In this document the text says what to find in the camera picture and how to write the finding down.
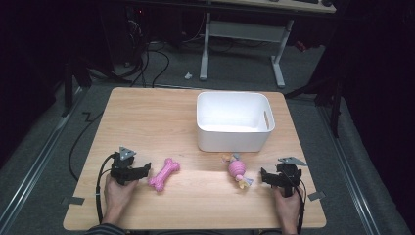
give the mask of white desk frame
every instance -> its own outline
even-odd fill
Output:
[[[208,79],[208,42],[211,36],[231,37],[256,41],[267,41],[279,43],[275,56],[271,57],[272,68],[274,68],[275,79],[279,88],[285,87],[284,77],[281,73],[280,60],[284,48],[290,36],[293,20],[289,20],[285,27],[267,26],[249,23],[230,23],[211,21],[210,13],[207,13],[205,29],[205,47],[202,55],[200,80]]]

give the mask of white storage box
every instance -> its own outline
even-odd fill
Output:
[[[258,152],[275,128],[259,93],[209,91],[198,96],[198,145],[206,152]]]

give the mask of pink toy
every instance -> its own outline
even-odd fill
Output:
[[[156,188],[156,191],[160,192],[164,189],[164,182],[170,176],[170,174],[174,171],[180,169],[180,164],[175,163],[173,159],[168,158],[164,161],[164,167],[162,170],[157,174],[156,177],[152,177],[149,180],[149,185]]]
[[[251,186],[253,183],[252,179],[244,177],[246,168],[245,164],[239,160],[238,154],[233,154],[230,160],[227,160],[230,162],[228,166],[229,173],[235,177],[235,180],[239,182],[240,188],[245,188]]]

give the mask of human hand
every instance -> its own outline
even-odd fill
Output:
[[[297,188],[303,197],[303,190],[300,187]],[[272,191],[283,234],[297,234],[301,204],[299,194],[296,191],[292,196],[284,198],[284,188],[272,186]]]
[[[134,180],[126,185],[120,185],[109,174],[107,175],[104,191],[107,210],[102,223],[118,225],[120,217],[131,201],[132,193],[137,184],[138,180]]]

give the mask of wire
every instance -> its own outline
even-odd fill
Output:
[[[219,51],[219,50],[214,50],[211,46],[209,46],[209,47],[208,47],[208,48],[209,48],[209,50],[210,50],[210,51],[212,51],[212,52],[227,52],[227,51],[229,51],[230,49],[232,49],[232,48],[233,48],[233,46],[234,46],[234,40],[230,40],[229,38],[223,38],[221,41],[229,41],[229,46],[228,46],[228,48],[226,48],[225,50]]]
[[[170,64],[170,59],[168,58],[168,56],[163,53],[163,52],[159,52],[159,51],[151,51],[151,52],[156,52],[159,53],[163,56],[165,56],[165,58],[167,59],[167,65],[165,65],[164,69],[153,79],[153,83],[152,83],[152,88],[155,88],[155,84],[156,84],[156,80],[159,78],[160,75],[162,75],[163,72],[165,72],[165,70],[167,70],[168,65]]]
[[[130,37],[131,42],[132,42],[132,58],[134,60],[137,53],[141,53],[141,48],[142,48],[141,45],[145,45],[146,40],[147,40],[146,38],[147,38],[147,36],[149,35],[150,32],[149,32],[148,28],[142,28],[140,26],[140,24],[138,24],[134,20],[128,20],[127,22],[128,22],[128,25],[131,25],[131,29],[130,29],[130,32],[129,32],[129,37]],[[139,34],[139,38],[136,40],[135,35],[137,34],[137,31],[138,31],[138,34]],[[131,76],[132,74],[136,73],[137,71],[139,71],[141,69],[142,64],[143,64],[142,60],[140,59],[140,57],[138,57],[137,62],[135,63],[135,67],[132,70],[127,71],[125,73],[122,73],[120,75],[117,74],[117,76],[121,77],[121,78],[126,78],[128,76]],[[107,76],[98,75],[97,73],[93,72],[92,70],[89,70],[89,74],[91,76],[95,77],[95,78],[98,78],[98,79],[108,79]]]
[[[204,27],[204,22],[205,22],[206,16],[207,16],[207,14],[206,14],[206,13],[204,13],[204,17],[202,18],[201,26],[199,27],[199,30],[198,30],[198,32],[195,34],[195,36],[193,36],[193,37],[192,37],[191,39],[189,39],[189,40],[183,41],[184,43],[186,43],[186,42],[190,42],[190,41],[193,41],[193,40],[199,40],[200,38],[203,38],[202,36],[199,36],[199,35],[201,34],[202,28]]]
[[[300,190],[297,188],[296,184],[294,184],[294,182],[290,179],[290,177],[287,175],[287,173],[285,172],[285,170],[281,170],[284,175],[287,177],[287,179],[290,181],[291,185],[293,185],[294,189],[296,190],[296,192],[299,194],[300,197],[300,216],[299,216],[299,224],[297,225],[297,233],[301,234],[301,230],[302,230],[302,221],[304,218],[304,209],[305,209],[305,197],[302,198],[302,195],[300,193]],[[300,182],[302,184],[302,187],[304,188],[304,195],[307,195],[307,190],[305,188],[304,183],[302,182],[302,180],[300,179]]]
[[[267,234],[267,233],[271,233],[271,232],[275,232],[275,233],[279,233],[279,234],[283,233],[281,230],[278,230],[278,229],[269,229],[269,230],[263,230],[258,235],[263,235],[263,234]]]
[[[101,222],[103,221],[103,210],[102,210],[102,208],[101,208],[101,186],[100,186],[100,183],[101,183],[101,177],[103,176],[103,174],[104,174],[105,172],[107,172],[107,170],[103,172],[104,167],[105,167],[105,165],[107,164],[107,161],[108,161],[108,160],[110,160],[110,159],[112,159],[113,157],[114,157],[114,154],[109,155],[109,156],[108,156],[108,157],[104,160],[103,164],[101,165],[101,169],[100,169],[100,172],[99,172],[99,174],[98,174],[97,186],[96,186],[96,188],[95,188],[95,202],[96,202],[96,204],[97,204],[97,214],[98,214],[98,219],[99,219],[99,221],[100,221],[100,224],[101,224]]]
[[[165,42],[162,42],[162,41],[152,41],[152,42],[150,42],[150,44],[161,44],[161,48],[158,48],[158,49],[152,49],[152,51],[159,51],[159,50],[161,50],[161,49],[164,49],[164,47],[165,47]]]
[[[199,230],[185,230],[185,231],[164,231],[160,232],[157,235],[183,235],[183,234],[192,234],[192,235],[224,235],[223,233],[216,232],[213,230],[199,231]]]
[[[136,77],[136,78],[135,78],[135,79],[131,82],[130,87],[133,87],[133,86],[134,86],[135,82],[137,82],[138,78],[140,78],[140,76],[141,76],[141,75],[143,74],[143,72],[146,70],[147,65],[149,64],[149,45],[147,45],[147,47],[146,47],[146,55],[147,55],[146,66],[145,66],[143,69],[141,69],[141,72],[140,72],[140,73],[137,75],[137,77]]]
[[[196,39],[194,39],[194,40],[192,40],[192,41],[188,41],[188,42],[186,42],[186,43],[183,43],[182,45],[184,46],[184,47],[186,47],[186,48],[190,48],[190,49],[199,49],[199,48],[202,48],[202,47],[204,47],[204,42],[203,41],[201,41],[201,39],[203,39],[203,37],[201,37],[201,38],[196,38]]]
[[[144,77],[143,71],[141,71],[141,83],[143,83],[143,87],[146,88],[146,78]]]
[[[250,45],[248,43],[243,43],[243,42],[239,42],[239,41],[241,41],[241,40],[235,40],[235,44],[240,45],[240,46],[245,46],[245,47],[260,47],[260,46],[267,46],[267,45],[271,44],[271,42],[261,41],[261,42],[257,42],[255,45]]]
[[[68,157],[68,167],[69,167],[69,172],[72,175],[72,177],[76,180],[76,182],[79,180],[79,178],[75,175],[75,173],[72,170],[72,166],[71,166],[71,159],[72,159],[72,154],[73,154],[73,150],[75,149],[79,139],[82,137],[82,135],[85,133],[85,131],[88,129],[88,127],[94,123],[95,120],[97,120],[104,112],[101,112],[100,114],[98,114],[95,118],[93,118],[91,121],[89,121],[89,123],[83,128],[83,130],[80,132],[80,134],[77,136],[75,142],[73,143],[70,152],[69,152],[69,157]]]

